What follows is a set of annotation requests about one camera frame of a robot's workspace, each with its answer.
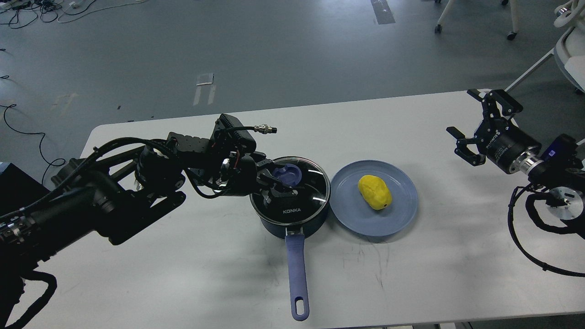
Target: pot handle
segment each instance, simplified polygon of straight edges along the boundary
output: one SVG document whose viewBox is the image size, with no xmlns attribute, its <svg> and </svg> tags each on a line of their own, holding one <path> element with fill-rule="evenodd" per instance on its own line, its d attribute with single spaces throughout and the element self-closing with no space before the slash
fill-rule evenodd
<svg viewBox="0 0 585 329">
<path fill-rule="evenodd" d="M 291 294 L 291 312 L 297 321 L 309 317 L 309 293 L 307 292 L 307 274 L 305 273 L 305 235 L 291 234 L 284 237 L 287 245 L 288 285 Z"/>
</svg>

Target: floor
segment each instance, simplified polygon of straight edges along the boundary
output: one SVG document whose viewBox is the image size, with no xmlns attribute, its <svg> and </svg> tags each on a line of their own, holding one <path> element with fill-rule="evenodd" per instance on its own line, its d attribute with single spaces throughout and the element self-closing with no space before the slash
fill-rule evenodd
<svg viewBox="0 0 585 329">
<path fill-rule="evenodd" d="M 52 160 L 79 156 L 102 124 L 505 88 L 558 40 L 553 9 L 564 2 L 519 0 L 521 30 L 512 42 L 509 8 L 497 0 L 459 1 L 440 35 L 433 29 L 447 1 L 432 0 L 389 0 L 395 23 L 382 25 L 366 0 L 148 0 L 67 24 L 0 26 L 0 76 L 10 75 L 0 80 L 0 104 L 18 105 L 6 113 L 15 128 L 47 133 L 43 152 Z M 95 9 L 119 3 L 101 0 Z M 207 73 L 213 88 L 197 91 Z M 585 138 L 585 98 L 553 60 L 512 96 L 525 108 L 519 125 L 544 145 L 562 132 Z M 479 123 L 480 107 L 470 111 Z M 40 180 L 39 137 L 1 127 L 0 160 Z M 585 323 L 583 315 L 543 319 L 472 325 Z"/>
</svg>

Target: pot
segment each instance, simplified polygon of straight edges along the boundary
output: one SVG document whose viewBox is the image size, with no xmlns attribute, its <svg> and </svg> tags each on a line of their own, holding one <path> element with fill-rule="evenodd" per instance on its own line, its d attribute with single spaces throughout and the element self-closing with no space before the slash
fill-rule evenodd
<svg viewBox="0 0 585 329">
<path fill-rule="evenodd" d="M 305 238 L 315 233 L 325 222 L 329 210 L 331 184 L 323 168 L 309 159 L 289 156 L 279 157 L 273 161 L 284 167 L 275 170 L 272 175 L 293 186 L 297 195 L 270 198 L 252 194 L 250 201 L 264 227 L 285 241 L 291 313 L 295 320 L 303 321 L 309 316 Z"/>
</svg>

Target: blue plate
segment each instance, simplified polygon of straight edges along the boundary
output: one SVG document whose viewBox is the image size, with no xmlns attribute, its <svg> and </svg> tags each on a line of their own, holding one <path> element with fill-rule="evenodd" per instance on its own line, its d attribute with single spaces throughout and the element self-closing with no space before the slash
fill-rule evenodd
<svg viewBox="0 0 585 329">
<path fill-rule="evenodd" d="M 373 210 L 357 189 L 364 175 L 382 178 L 392 194 L 392 203 Z M 348 229 L 369 237 L 385 237 L 405 228 L 417 214 L 418 194 L 412 180 L 395 166 L 362 160 L 341 168 L 331 181 L 331 209 Z"/>
</svg>

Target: cable connector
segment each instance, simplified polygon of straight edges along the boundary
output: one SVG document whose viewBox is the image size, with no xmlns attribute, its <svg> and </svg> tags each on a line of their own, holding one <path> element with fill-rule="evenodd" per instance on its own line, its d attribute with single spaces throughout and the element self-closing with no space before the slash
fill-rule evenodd
<svg viewBox="0 0 585 329">
<path fill-rule="evenodd" d="M 276 127 L 271 127 L 269 125 L 259 125 L 259 126 L 254 126 L 254 131 L 255 132 L 260 132 L 263 134 L 267 134 L 267 133 L 276 133 L 277 128 Z"/>
<path fill-rule="evenodd" d="M 69 7 L 73 8 L 73 9 L 77 9 L 81 6 L 81 4 L 84 2 L 84 0 L 75 0 L 75 1 L 71 1 L 69 3 Z"/>
</svg>

